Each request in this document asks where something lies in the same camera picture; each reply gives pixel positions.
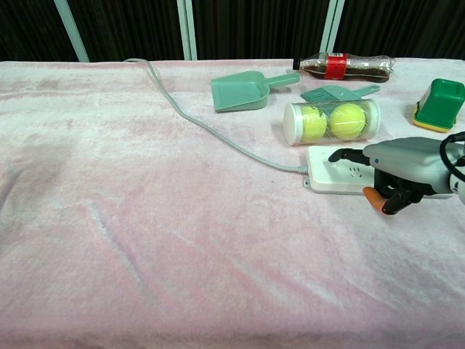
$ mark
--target yellow base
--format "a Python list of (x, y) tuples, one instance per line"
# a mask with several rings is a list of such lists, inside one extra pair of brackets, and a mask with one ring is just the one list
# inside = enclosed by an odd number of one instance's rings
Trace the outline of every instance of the yellow base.
[(430, 129), (432, 131), (441, 132), (441, 133), (445, 133), (450, 130), (450, 129), (445, 129), (444, 127), (438, 127), (438, 126), (433, 126), (430, 124), (425, 124), (424, 122), (420, 122), (415, 119), (413, 119), (413, 124), (418, 127), (423, 127), (424, 129)]
[(425, 124), (424, 122), (421, 122), (421, 121), (418, 121), (415, 119), (416, 115), (418, 114), (418, 111), (419, 111), (419, 104), (416, 103), (416, 108), (415, 108), (415, 111), (413, 112), (413, 124), (415, 126), (418, 126), (418, 127), (423, 127), (424, 129), (430, 129), (432, 131), (436, 131), (436, 132), (441, 132), (441, 133), (445, 133), (447, 131), (449, 131), (450, 129), (445, 129), (444, 127), (439, 127), (439, 126), (433, 126), (433, 125), (430, 125), (430, 124)]

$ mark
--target soda bottle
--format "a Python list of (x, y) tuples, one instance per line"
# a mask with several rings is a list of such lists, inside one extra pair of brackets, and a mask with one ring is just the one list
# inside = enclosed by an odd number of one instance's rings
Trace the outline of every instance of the soda bottle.
[(295, 71), (307, 71), (319, 79), (389, 80), (395, 59), (388, 56), (361, 57), (347, 53), (321, 52), (307, 59), (295, 59)]

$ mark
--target green container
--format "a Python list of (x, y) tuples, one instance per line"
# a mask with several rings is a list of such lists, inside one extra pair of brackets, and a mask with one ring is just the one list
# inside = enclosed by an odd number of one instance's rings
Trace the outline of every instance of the green container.
[(416, 103), (413, 123), (425, 129), (447, 132), (455, 124), (464, 101), (465, 86), (461, 82), (435, 79)]

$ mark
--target red label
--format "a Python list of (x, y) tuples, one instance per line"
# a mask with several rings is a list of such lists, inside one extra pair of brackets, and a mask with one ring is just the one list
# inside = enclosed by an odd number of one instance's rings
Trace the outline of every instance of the red label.
[(325, 79), (342, 80), (347, 69), (347, 53), (328, 54), (328, 67)]

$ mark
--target power strip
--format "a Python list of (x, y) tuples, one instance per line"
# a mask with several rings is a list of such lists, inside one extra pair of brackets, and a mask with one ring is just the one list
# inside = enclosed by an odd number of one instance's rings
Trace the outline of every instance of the power strip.
[[(375, 169), (349, 160), (336, 163), (329, 156), (343, 147), (313, 145), (307, 151), (308, 179), (306, 187), (316, 193), (363, 195), (364, 187), (373, 187)], [(425, 198), (450, 198), (452, 194), (438, 194)]]

